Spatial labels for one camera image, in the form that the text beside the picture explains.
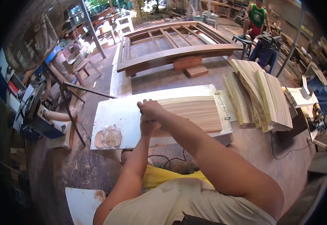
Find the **hand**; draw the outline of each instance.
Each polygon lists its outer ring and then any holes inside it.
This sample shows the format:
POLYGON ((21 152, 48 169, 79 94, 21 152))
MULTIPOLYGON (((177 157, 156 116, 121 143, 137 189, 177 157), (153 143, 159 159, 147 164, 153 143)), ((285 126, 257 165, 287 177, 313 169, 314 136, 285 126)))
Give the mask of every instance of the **hand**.
POLYGON ((164 110, 157 101, 152 101, 152 99, 148 101, 144 99, 143 103, 139 101, 137 102, 137 106, 140 109, 144 121, 156 120, 157 114, 164 110))
POLYGON ((151 137, 153 132, 155 131, 155 127, 157 123, 151 123, 149 121, 145 121, 142 119, 143 115, 141 116, 141 123, 140 123, 140 129, 141 129, 141 137, 151 137))

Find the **white chair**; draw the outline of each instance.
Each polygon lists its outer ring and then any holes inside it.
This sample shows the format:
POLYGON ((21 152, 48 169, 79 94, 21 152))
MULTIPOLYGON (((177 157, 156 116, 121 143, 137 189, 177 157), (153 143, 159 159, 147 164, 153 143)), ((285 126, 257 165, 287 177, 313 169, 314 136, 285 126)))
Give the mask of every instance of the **white chair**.
POLYGON ((112 26, 110 25, 110 22, 105 21, 105 22, 103 23, 103 25, 99 26, 97 29, 98 29, 98 31, 100 31, 103 35, 105 35, 105 34, 108 33, 108 32, 111 32, 112 39, 113 39, 113 43, 116 44, 116 41, 115 41, 115 34, 113 33, 113 29, 112 29, 112 26))
POLYGON ((129 27, 131 32, 134 32, 134 26, 132 25, 132 20, 131 20, 131 16, 125 16, 125 17, 121 17, 121 18, 117 18, 116 19, 116 32, 118 33, 118 36, 120 37, 120 39, 122 39, 123 37, 123 33, 122 33, 122 29, 129 27), (129 22, 128 23, 120 23, 121 20, 127 19, 129 22))

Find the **dust collection hose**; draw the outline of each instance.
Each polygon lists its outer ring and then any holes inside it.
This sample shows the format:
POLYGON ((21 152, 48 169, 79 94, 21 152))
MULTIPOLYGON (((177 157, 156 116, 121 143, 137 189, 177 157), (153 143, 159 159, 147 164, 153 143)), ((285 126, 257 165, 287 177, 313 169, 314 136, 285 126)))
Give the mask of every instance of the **dust collection hose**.
MULTIPOLYGON (((41 98, 43 100, 48 99, 50 95, 50 90, 51 90, 51 76, 49 74, 44 74, 46 77, 46 91, 44 94, 41 95, 41 98)), ((72 118, 76 118, 77 116, 77 109, 75 108, 77 101, 77 97, 72 95, 71 102, 69 105, 69 110, 71 112, 72 118)), ((44 111, 42 116, 46 118, 47 120, 57 120, 57 121, 70 121, 70 116, 67 113, 60 113, 60 112, 55 112, 55 111, 44 111)))

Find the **concrete floor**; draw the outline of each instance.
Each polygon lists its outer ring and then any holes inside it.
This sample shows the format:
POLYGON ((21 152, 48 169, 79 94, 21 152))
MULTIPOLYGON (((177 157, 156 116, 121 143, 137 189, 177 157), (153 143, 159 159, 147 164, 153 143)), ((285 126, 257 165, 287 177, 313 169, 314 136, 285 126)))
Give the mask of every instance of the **concrete floor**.
MULTIPOLYGON (((227 35, 228 38, 232 38, 233 34, 242 32, 242 28, 237 26, 231 20, 220 18, 218 30, 227 35)), ((134 49, 135 43, 131 45, 131 51, 134 49)), ((115 51, 116 45, 104 49, 106 55, 104 60, 100 54, 93 53, 88 56, 98 67, 102 76, 99 77, 92 68, 88 67, 91 76, 85 80, 87 88, 92 88, 94 81, 96 81, 95 91, 109 93, 115 51)), ((138 48, 136 52, 142 54, 145 51, 138 48)), ((240 55, 241 52, 234 53, 236 58, 239 58, 240 55)), ((213 57, 204 59, 203 65, 209 69, 209 74, 194 79, 187 78, 180 71, 173 71, 173 65, 140 72, 131 79, 132 94, 204 84, 214 84, 217 90, 224 90, 222 74, 233 71, 228 62, 223 57, 213 57)), ((277 74, 279 68, 280 66, 277 65, 272 74, 277 74)), ((291 87, 292 84, 289 80, 292 77, 294 77, 292 71, 287 68, 280 75, 279 80, 284 86, 291 87)), ((31 196, 45 223, 72 224, 64 191, 65 187, 102 189, 109 193, 120 175, 122 166, 119 162, 90 150, 89 138, 92 133, 97 104, 108 98, 85 93, 82 95, 82 99, 86 101, 85 104, 80 101, 76 103, 76 107, 79 109, 77 121, 82 124, 77 124, 77 127, 85 139, 86 147, 83 147, 76 133, 74 134, 72 151, 49 150, 47 140, 40 139, 36 143, 28 166, 31 196), (88 135, 85 134, 82 127, 86 129, 88 135)), ((231 126, 233 144, 238 147, 238 154, 274 178, 282 188, 285 197, 282 212, 284 214, 305 188, 307 168, 313 158, 314 147, 309 146, 302 151, 292 151, 282 160, 274 159, 272 148, 276 157, 283 157, 292 149, 302 149, 307 146, 308 131, 306 130, 292 139, 279 142, 277 134, 262 133, 261 130, 256 129, 239 129, 237 122, 232 122, 231 126)), ((168 158, 183 159, 182 152, 182 147, 173 144, 152 147, 149 150, 149 155, 160 154, 168 158)), ((185 157, 186 162, 174 160, 166 166, 167 169, 184 173, 197 167, 195 160, 187 152, 185 152, 185 157)), ((164 167, 166 161, 163 157, 149 158, 150 163, 161 168, 164 167)))

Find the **fan grille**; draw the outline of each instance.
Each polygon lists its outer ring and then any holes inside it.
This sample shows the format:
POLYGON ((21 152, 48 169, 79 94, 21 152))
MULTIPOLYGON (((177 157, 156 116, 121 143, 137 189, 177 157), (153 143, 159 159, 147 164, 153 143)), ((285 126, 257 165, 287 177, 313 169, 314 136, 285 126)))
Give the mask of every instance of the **fan grille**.
POLYGON ((62 24, 58 0, 32 2, 4 44, 8 64, 22 72, 36 68, 56 47, 62 24))

